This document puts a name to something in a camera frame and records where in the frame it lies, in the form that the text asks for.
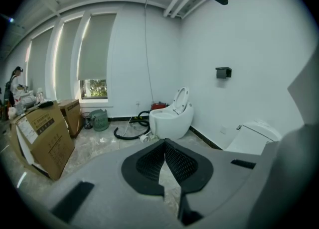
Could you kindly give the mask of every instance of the window blind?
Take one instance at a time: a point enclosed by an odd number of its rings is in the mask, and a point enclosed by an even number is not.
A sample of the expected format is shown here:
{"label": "window blind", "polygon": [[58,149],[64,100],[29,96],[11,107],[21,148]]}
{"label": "window blind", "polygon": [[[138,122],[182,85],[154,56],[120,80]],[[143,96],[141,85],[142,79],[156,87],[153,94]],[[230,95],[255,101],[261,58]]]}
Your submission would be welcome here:
{"label": "window blind", "polygon": [[32,40],[28,61],[28,86],[36,94],[38,88],[42,88],[45,95],[45,60],[48,50],[52,28],[41,33]]}
{"label": "window blind", "polygon": [[71,54],[76,31],[81,19],[64,23],[55,58],[55,93],[61,100],[71,99],[70,71]]}
{"label": "window blind", "polygon": [[78,80],[106,79],[107,56],[115,16],[105,14],[90,18],[81,45]]}

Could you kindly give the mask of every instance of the marble floor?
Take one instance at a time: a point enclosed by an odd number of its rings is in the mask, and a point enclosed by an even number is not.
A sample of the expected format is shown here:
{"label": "marble floor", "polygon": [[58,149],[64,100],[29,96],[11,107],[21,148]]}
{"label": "marble floor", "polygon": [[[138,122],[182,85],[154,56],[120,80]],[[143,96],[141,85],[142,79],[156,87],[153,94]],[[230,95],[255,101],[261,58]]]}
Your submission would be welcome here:
{"label": "marble floor", "polygon": [[[77,138],[73,140],[75,149],[71,154],[61,177],[72,173],[76,168],[87,163],[97,155],[140,144],[141,142],[139,139],[119,141],[114,137],[113,132],[115,128],[119,128],[118,134],[123,134],[127,127],[127,123],[127,121],[111,122],[109,128],[101,132],[96,132],[94,129],[82,129]],[[0,130],[2,132],[2,135],[0,136],[0,160],[10,177],[12,184],[17,187],[19,179],[26,171],[27,174],[21,182],[19,190],[41,202],[42,195],[48,191],[48,188],[53,184],[53,181],[26,170],[19,162],[9,144],[9,124],[1,122]],[[129,124],[126,136],[138,135],[143,131],[145,131],[144,127],[138,124]],[[178,140],[179,144],[185,142],[211,148],[191,131],[188,131],[182,139]],[[161,168],[159,183],[163,185],[165,189],[165,204],[167,204],[171,212],[177,216],[180,186],[176,182],[166,163],[164,163]]]}

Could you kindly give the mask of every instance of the woman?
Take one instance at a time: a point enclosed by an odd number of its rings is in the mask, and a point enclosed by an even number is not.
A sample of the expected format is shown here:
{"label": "woman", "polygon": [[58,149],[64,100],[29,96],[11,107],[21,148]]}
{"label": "woman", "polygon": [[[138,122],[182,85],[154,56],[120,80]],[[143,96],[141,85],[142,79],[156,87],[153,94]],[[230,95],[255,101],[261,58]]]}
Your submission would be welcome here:
{"label": "woman", "polygon": [[11,78],[9,81],[10,85],[10,95],[9,95],[9,102],[11,106],[14,106],[14,97],[17,94],[18,90],[23,89],[23,86],[19,84],[18,78],[21,75],[21,72],[23,72],[23,69],[19,66],[15,68],[15,70],[11,74]]}

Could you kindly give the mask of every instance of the white toilet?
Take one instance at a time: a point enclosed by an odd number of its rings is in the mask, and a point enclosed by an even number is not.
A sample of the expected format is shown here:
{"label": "white toilet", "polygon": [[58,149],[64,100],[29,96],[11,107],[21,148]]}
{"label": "white toilet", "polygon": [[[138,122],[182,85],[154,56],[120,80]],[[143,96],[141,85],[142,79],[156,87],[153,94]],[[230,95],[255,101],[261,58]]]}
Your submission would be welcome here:
{"label": "white toilet", "polygon": [[186,134],[194,116],[188,96],[189,89],[182,87],[170,106],[150,112],[150,127],[154,135],[160,139],[180,139]]}
{"label": "white toilet", "polygon": [[266,144],[281,140],[274,128],[261,120],[245,123],[225,151],[261,155]]}

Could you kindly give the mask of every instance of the toilet seat lid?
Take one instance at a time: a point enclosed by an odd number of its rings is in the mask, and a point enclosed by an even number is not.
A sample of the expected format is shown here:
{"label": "toilet seat lid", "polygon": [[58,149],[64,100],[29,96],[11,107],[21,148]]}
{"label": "toilet seat lid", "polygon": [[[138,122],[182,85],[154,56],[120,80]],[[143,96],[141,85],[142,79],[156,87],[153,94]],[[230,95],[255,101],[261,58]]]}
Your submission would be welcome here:
{"label": "toilet seat lid", "polygon": [[172,104],[173,110],[175,110],[175,112],[181,114],[185,110],[188,102],[188,96],[188,87],[182,87],[177,91]]}

